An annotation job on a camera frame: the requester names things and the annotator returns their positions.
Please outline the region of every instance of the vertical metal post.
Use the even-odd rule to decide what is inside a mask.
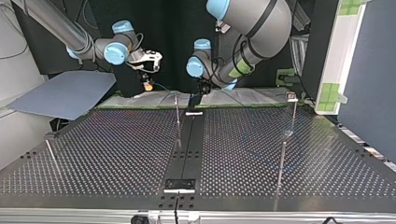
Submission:
[[[285,155],[286,155],[286,142],[282,143],[282,150],[280,153],[280,164],[279,164],[279,175],[277,177],[277,187],[276,187],[276,194],[279,196],[280,194],[280,187],[282,187],[282,176],[283,176],[283,166],[285,163]]]
[[[176,105],[176,113],[177,113],[177,127],[180,129],[180,114],[178,112],[178,93],[175,94],[175,105]]]
[[[47,148],[49,149],[49,154],[53,160],[56,161],[55,155],[53,154],[52,147],[50,146],[50,140],[46,139]]]

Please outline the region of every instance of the cable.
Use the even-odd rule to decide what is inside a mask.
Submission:
[[[294,18],[295,18],[295,13],[296,13],[296,10],[297,10],[297,6],[298,6],[298,0],[296,0],[296,3],[294,4],[293,13],[292,13],[292,16],[291,16],[291,24],[294,24]],[[304,83],[303,83],[303,79],[301,78],[301,76],[300,76],[300,74],[299,74],[299,72],[298,72],[297,64],[296,64],[296,62],[294,61],[294,57],[293,57],[293,55],[294,55],[294,53],[293,53],[293,52],[294,52],[294,49],[293,49],[293,47],[292,47],[292,45],[291,45],[291,32],[292,32],[292,31],[290,31],[289,44],[290,44],[291,61],[292,61],[292,63],[293,63],[295,75],[297,76],[297,78],[299,78],[301,87],[303,88],[303,91],[306,93],[306,96],[308,96],[309,100],[312,102],[313,105],[316,105],[315,100],[309,95],[308,91],[306,90],[305,85],[304,85]]]
[[[84,8],[84,3],[85,3],[85,0],[81,0],[81,3],[80,3],[79,8],[78,8],[78,13],[77,13],[77,16],[75,18],[75,22],[78,22],[78,20],[79,20],[79,18],[81,16],[82,9]]]
[[[235,98],[233,98],[230,94],[228,94],[227,92],[223,91],[223,90],[219,90],[219,92],[222,92],[223,94],[228,95],[228,97],[230,97],[231,99],[233,99],[235,102],[237,102],[239,105],[241,105],[244,108],[248,108],[247,106],[245,106],[244,104],[242,104],[241,102],[239,102],[238,100],[236,100]]]
[[[341,222],[337,222],[337,220],[335,220],[334,217],[326,218],[326,220],[324,220],[324,222],[322,224],[328,224],[328,223],[330,223],[330,221],[333,221],[335,224],[342,224]]]
[[[64,14],[67,15],[67,7],[66,7],[66,2],[64,0],[62,0],[62,7],[63,7],[63,10],[64,10]]]
[[[6,7],[6,8],[8,8],[10,11],[12,11],[13,13],[15,13],[14,9],[12,8],[12,6],[9,6],[9,5],[7,5],[7,4],[5,4],[5,3],[3,3],[3,2],[0,2],[0,7]],[[9,16],[6,14],[6,12],[5,12],[2,8],[0,8],[0,12],[1,12],[1,14],[3,14],[3,16],[6,18],[7,22],[9,23],[9,25],[11,25],[12,28],[15,30],[15,32],[17,32],[17,34],[19,34],[21,37],[24,38],[23,33],[22,33],[22,32],[18,29],[18,27],[12,22],[12,20],[9,18]],[[28,46],[28,44],[27,44],[27,42],[26,42],[26,45],[25,45],[25,47],[23,48],[22,51],[20,51],[19,53],[13,54],[13,55],[5,56],[5,57],[0,57],[0,60],[10,59],[10,58],[15,58],[15,57],[17,57],[17,56],[20,56],[20,55],[22,55],[24,52],[26,52],[26,50],[28,50],[28,47],[29,47],[29,46]]]
[[[164,85],[154,82],[154,85],[159,86],[161,88],[163,88],[164,90],[166,90],[167,92],[171,93],[171,91],[169,91]],[[196,93],[193,96],[190,96],[189,98],[185,98],[185,97],[180,97],[180,99],[192,99],[195,98],[196,96],[198,96],[200,93]]]
[[[139,35],[140,35],[139,42],[137,43],[137,46],[136,46],[134,49],[139,49],[139,48],[142,46],[143,40],[145,39],[145,35],[143,35],[143,33],[137,34],[137,35],[136,35],[136,38],[137,38]]]
[[[241,70],[239,70],[239,68],[238,68],[238,66],[237,66],[237,64],[236,64],[236,59],[235,59],[236,48],[237,48],[237,46],[238,46],[239,41],[241,41],[241,38],[242,38],[242,35],[239,35],[238,38],[236,38],[235,43],[233,44],[233,67],[234,67],[235,70],[236,70],[239,74],[241,74],[242,76],[247,76],[247,75],[250,75],[250,74],[252,73],[252,71],[250,71],[249,73],[246,73],[246,74],[243,73]]]
[[[87,3],[88,3],[88,0],[85,0],[84,5],[82,7],[82,18],[84,19],[85,23],[87,23],[88,26],[90,26],[92,29],[96,29],[97,30],[98,27],[90,24],[88,22],[88,20],[87,20],[87,17],[85,16],[85,9],[87,8]]]
[[[175,205],[175,211],[174,211],[174,213],[175,213],[175,224],[178,224],[178,215],[177,215],[178,196],[179,196],[179,194],[177,195],[177,200],[176,200],[176,205]]]
[[[105,72],[110,73],[109,69],[105,69],[103,66],[101,66],[98,62],[94,62],[96,64],[96,69],[99,70],[99,68],[103,69]]]

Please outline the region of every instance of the white wall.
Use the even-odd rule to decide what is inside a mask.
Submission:
[[[8,0],[0,1],[10,5]],[[4,7],[2,9],[20,28],[14,13]],[[24,38],[8,24],[3,14],[0,14],[0,58],[21,52],[25,45]],[[21,56],[0,60],[0,107],[43,82],[44,78],[40,76],[29,50]]]
[[[8,0],[0,0],[10,5]],[[2,7],[18,25],[12,11]],[[21,52],[26,41],[10,26],[0,13],[0,58]],[[29,50],[22,55],[0,59],[0,170],[21,154],[43,141],[50,131],[50,118],[22,114],[4,108],[7,104],[44,83]]]

